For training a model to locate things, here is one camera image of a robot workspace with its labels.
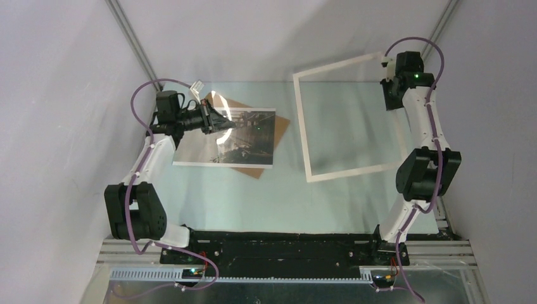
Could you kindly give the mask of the clear plastic sheet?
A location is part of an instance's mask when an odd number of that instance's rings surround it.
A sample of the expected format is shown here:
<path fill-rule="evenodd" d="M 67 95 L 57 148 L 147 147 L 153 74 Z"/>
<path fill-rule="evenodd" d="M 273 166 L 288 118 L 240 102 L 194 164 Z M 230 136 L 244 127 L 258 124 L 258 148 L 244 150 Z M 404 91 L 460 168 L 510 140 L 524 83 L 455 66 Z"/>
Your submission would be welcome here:
<path fill-rule="evenodd" d="M 233 128 L 236 128 L 236 123 L 232 121 L 234 104 L 217 91 L 208 93 L 206 99 L 210 106 L 212 134 L 218 134 L 215 142 L 217 145 L 223 145 L 229 140 Z"/>

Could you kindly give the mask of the white wooden picture frame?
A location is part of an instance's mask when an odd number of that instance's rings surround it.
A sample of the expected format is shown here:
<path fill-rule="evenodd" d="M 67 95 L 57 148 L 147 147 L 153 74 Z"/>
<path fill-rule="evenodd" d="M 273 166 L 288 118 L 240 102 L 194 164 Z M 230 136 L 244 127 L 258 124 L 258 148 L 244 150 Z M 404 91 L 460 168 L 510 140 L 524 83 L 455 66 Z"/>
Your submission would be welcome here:
<path fill-rule="evenodd" d="M 329 71 L 336 70 L 339 68 L 344 68 L 347 66 L 360 65 L 366 61 L 372 61 L 372 60 L 378 61 L 380 63 L 392 62 L 392 59 L 387 58 L 384 55 L 384 53 L 376 52 L 376 53 L 364 54 L 364 55 L 353 57 L 353 58 L 346 59 L 346 60 L 337 61 L 334 63 L 329 63 L 326 65 L 316 66 L 316 67 L 302 70 L 300 72 L 296 72 L 293 74 L 293 87 L 294 87 L 294 96 L 295 96 L 295 103 L 296 103 L 296 110 L 297 110 L 297 121 L 298 121 L 299 130 L 300 130 L 301 150 L 303 154 L 305 177 L 308 183 L 329 181 L 329 180 L 340 179 L 340 178 L 345 178 L 345 177 L 353 177 L 353 176 L 359 176 L 359 175 L 367 175 L 367 174 L 373 174 L 377 172 L 385 172 L 388 170 L 398 168 L 402 164 L 403 160 L 405 160 L 406 157 L 408 156 L 405 136 L 403 134 L 403 129 L 401 126 L 400 119 L 395 111 L 391 111 L 390 114 L 391 114 L 391 118 L 395 126 L 396 138 L 398 141 L 398 149 L 399 149 L 400 156 L 401 156 L 400 160 L 394 161 L 391 163 L 382 163 L 382 164 L 372 165 L 368 167 L 353 168 L 349 170 L 329 172 L 329 173 L 319 174 L 319 175 L 314 175 L 312 173 L 310 152 L 309 152 L 309 147 L 308 147 L 308 137 L 306 133 L 305 115 L 303 111 L 303 101 L 302 101 L 301 91 L 300 91 L 300 79 L 306 76 L 310 76 L 310 75 L 314 75 L 314 74 L 318 74 L 322 72 L 329 72 Z"/>

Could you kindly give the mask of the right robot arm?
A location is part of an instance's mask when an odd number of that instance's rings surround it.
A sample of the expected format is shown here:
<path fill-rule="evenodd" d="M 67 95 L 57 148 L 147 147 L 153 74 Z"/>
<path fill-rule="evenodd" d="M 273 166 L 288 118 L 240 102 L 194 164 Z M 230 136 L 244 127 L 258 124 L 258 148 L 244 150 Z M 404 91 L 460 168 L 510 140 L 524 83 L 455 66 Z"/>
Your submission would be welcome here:
<path fill-rule="evenodd" d="M 462 162 L 462 155 L 451 149 L 442 131 L 436 102 L 438 79 L 424 71 L 420 53 L 385 56 L 381 65 L 386 72 L 381 80 L 386 109 L 405 111 L 414 148 L 396 171 L 398 196 L 388 217 L 377 226 L 380 240 L 368 248 L 370 260 L 378 265 L 392 259 L 390 244 L 406 240 L 418 214 L 432 212 Z"/>

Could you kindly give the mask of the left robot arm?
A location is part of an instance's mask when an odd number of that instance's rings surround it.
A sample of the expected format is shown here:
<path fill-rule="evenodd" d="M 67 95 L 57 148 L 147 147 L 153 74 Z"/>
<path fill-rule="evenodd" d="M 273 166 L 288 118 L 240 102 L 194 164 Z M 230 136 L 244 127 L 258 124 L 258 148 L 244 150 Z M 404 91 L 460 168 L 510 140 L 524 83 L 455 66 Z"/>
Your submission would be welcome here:
<path fill-rule="evenodd" d="M 198 260 L 200 247 L 189 240 L 187 227 L 168 223 L 165 208 L 173 198 L 164 194 L 161 183 L 185 132 L 210 135 L 236 124 L 205 99 L 183 108 L 179 101 L 184 98 L 177 91 L 156 94 L 156 121 L 146 128 L 142 152 L 121 182 L 106 187 L 104 201 L 113 238 L 176 247 L 176 256 L 190 264 Z"/>

